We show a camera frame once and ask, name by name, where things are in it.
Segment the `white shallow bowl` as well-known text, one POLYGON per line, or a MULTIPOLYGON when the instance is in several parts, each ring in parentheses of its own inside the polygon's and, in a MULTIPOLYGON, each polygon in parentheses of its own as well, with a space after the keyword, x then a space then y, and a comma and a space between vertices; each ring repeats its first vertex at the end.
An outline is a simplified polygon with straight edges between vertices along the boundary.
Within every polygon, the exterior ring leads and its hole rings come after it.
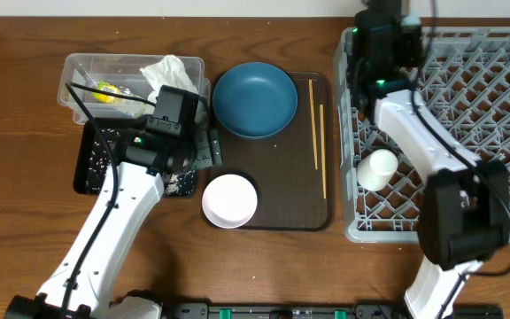
POLYGON ((227 174, 213 179, 205 188, 202 210, 206 219, 223 229, 235 229, 255 214, 258 194, 253 184, 240 175, 227 174))

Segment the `white napkin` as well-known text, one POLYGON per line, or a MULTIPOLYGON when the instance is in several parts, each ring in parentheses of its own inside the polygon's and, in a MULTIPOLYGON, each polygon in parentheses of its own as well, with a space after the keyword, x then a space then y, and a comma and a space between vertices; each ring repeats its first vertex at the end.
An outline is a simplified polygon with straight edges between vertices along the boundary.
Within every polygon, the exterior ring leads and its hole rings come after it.
POLYGON ((143 67, 140 71, 152 87, 152 92, 147 97, 150 102, 157 102, 157 96, 164 85, 198 93, 197 87, 186 73, 184 63, 175 55, 167 55, 158 63, 143 67))

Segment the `yellow green snack wrapper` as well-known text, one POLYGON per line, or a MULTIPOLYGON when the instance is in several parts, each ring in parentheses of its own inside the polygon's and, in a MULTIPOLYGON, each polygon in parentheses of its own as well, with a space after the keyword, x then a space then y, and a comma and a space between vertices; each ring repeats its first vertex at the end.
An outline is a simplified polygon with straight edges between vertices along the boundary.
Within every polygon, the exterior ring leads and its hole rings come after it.
POLYGON ((145 105, 141 97, 134 94, 129 88, 115 86, 109 82, 99 82, 96 86, 97 92, 92 96, 95 100, 105 104, 123 104, 123 105, 145 105), (135 97, 135 100, 120 98, 119 96, 135 97))

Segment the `white cup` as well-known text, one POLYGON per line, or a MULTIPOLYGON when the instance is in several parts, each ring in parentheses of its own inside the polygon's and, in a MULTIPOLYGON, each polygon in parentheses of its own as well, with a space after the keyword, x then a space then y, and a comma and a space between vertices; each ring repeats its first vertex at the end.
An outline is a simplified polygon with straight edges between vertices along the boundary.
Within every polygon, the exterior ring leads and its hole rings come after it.
POLYGON ((357 182, 368 191, 380 191, 398 169, 398 158, 388 150, 377 150, 357 166, 357 182))

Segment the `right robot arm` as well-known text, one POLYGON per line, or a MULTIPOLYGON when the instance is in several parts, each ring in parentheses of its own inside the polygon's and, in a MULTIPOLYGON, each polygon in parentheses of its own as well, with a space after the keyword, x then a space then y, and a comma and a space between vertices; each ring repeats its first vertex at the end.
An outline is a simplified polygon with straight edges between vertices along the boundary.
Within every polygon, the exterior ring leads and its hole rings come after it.
POLYGON ((484 162, 425 106, 417 79, 432 45, 405 1, 368 1, 354 17, 346 71, 352 106, 391 138, 424 184, 417 226, 424 254, 399 317, 446 318, 473 276, 510 274, 506 165, 484 162))

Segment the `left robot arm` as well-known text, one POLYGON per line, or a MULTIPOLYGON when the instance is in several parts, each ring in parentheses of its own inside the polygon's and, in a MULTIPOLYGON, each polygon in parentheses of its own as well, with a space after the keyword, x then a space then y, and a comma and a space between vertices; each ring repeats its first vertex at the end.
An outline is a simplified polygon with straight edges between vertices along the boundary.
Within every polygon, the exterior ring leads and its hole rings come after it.
POLYGON ((129 295, 113 304, 112 291, 135 237, 164 195, 165 175, 221 164, 217 133, 199 120, 204 97, 164 86, 153 112, 122 129, 109 144, 85 104, 79 107, 109 160, 96 204, 73 245, 34 298, 13 297, 7 318, 160 318, 163 305, 129 295))

